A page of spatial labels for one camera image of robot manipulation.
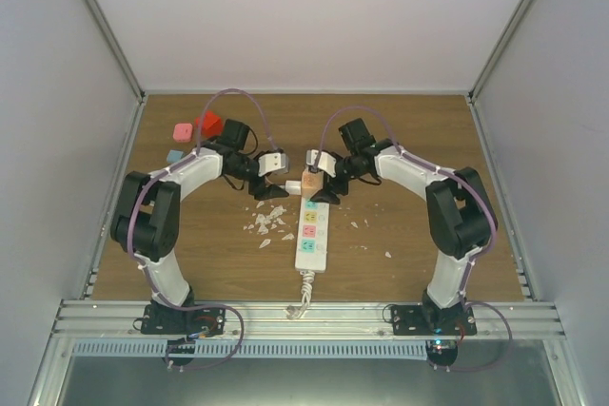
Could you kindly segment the tan wooden plug adapter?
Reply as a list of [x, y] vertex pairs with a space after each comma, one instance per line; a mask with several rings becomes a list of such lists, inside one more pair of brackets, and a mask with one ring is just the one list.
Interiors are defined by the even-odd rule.
[[301, 178], [301, 196], [311, 200], [313, 196], [324, 186], [324, 173], [313, 172], [305, 169]]

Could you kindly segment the white usb charger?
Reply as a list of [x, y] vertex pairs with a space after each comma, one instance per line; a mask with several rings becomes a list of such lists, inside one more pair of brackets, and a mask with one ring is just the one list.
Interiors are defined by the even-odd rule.
[[302, 195], [302, 187], [300, 181], [287, 180], [285, 182], [285, 191], [289, 195], [301, 196]]

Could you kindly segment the white power strip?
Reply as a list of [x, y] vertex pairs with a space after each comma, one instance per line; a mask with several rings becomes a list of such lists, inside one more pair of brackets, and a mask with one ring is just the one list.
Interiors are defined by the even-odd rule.
[[296, 242], [297, 271], [324, 273], [327, 266], [329, 205], [301, 198]]

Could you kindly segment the red cube plug adapter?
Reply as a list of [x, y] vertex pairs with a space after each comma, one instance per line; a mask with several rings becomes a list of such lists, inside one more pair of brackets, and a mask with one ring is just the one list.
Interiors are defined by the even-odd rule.
[[199, 129], [203, 137], [210, 138], [222, 134], [224, 122], [220, 116], [209, 110], [203, 118], [195, 118], [194, 126]]

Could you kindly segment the blue plug adapter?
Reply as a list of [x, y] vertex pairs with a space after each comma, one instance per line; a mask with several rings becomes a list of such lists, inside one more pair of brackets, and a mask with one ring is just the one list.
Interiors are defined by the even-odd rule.
[[175, 164], [184, 157], [185, 153], [181, 150], [170, 150], [167, 154], [167, 163]]

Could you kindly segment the pink plug adapter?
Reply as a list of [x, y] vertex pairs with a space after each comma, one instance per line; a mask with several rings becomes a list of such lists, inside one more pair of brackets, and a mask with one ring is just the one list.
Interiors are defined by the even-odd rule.
[[193, 136], [193, 125], [190, 123], [179, 123], [173, 128], [172, 139], [176, 143], [189, 143]]

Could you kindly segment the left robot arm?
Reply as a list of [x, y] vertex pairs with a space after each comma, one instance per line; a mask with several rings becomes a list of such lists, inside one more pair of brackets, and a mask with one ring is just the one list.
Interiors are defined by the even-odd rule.
[[124, 178], [110, 224], [110, 237], [138, 264], [147, 278], [152, 300], [166, 309], [163, 322], [176, 334], [196, 321], [192, 289], [175, 254], [181, 203], [192, 192], [219, 178], [238, 180], [256, 201], [284, 198], [284, 188], [266, 177], [285, 173], [289, 159], [274, 146], [253, 156], [244, 152], [249, 126], [228, 120], [221, 135], [199, 140], [184, 158], [164, 168]]

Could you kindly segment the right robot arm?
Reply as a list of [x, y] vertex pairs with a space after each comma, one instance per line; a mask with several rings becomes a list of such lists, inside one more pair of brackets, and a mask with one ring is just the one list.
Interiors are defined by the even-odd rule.
[[316, 203], [338, 204], [349, 183], [365, 175], [375, 184], [391, 181], [422, 198], [431, 239], [438, 249], [432, 280], [422, 295], [422, 326], [441, 335], [467, 312], [466, 285], [478, 257], [492, 249], [498, 220], [480, 173], [452, 169], [406, 150], [395, 138], [378, 141], [358, 118], [339, 128], [346, 156], [309, 149], [306, 166], [324, 174]]

